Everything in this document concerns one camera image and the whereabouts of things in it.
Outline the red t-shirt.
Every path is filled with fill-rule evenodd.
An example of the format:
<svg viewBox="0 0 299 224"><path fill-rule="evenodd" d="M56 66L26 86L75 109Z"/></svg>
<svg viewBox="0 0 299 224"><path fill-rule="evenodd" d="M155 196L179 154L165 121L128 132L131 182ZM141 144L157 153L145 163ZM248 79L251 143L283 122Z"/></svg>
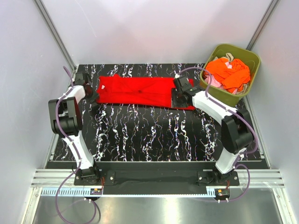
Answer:
<svg viewBox="0 0 299 224"><path fill-rule="evenodd" d="M172 77L111 77L100 76L96 99L98 104L135 104L194 110L193 106L172 106L171 91L175 89Z"/></svg>

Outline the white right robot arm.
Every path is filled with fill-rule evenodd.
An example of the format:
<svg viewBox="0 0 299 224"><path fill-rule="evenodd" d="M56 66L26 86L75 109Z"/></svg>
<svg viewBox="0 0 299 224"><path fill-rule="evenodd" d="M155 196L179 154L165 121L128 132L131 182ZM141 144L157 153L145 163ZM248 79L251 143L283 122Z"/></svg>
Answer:
<svg viewBox="0 0 299 224"><path fill-rule="evenodd" d="M221 126L223 150L212 171L199 180L200 185L225 185L235 165L253 142L250 114L246 109L237 110L209 95L199 86L192 86L186 76L174 79L171 103L173 106L193 106L207 113Z"/></svg>

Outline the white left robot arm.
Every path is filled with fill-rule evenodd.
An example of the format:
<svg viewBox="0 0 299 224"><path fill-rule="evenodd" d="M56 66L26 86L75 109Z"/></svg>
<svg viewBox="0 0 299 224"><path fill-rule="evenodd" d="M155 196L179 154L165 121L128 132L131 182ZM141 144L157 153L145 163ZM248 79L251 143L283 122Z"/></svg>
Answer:
<svg viewBox="0 0 299 224"><path fill-rule="evenodd" d="M67 92L48 102L51 129L67 144L77 164L73 171L75 185L95 185L101 179L100 170L83 138L83 121L78 106L79 102L86 100L94 107L98 99L99 94L91 86L90 75L78 72Z"/></svg>

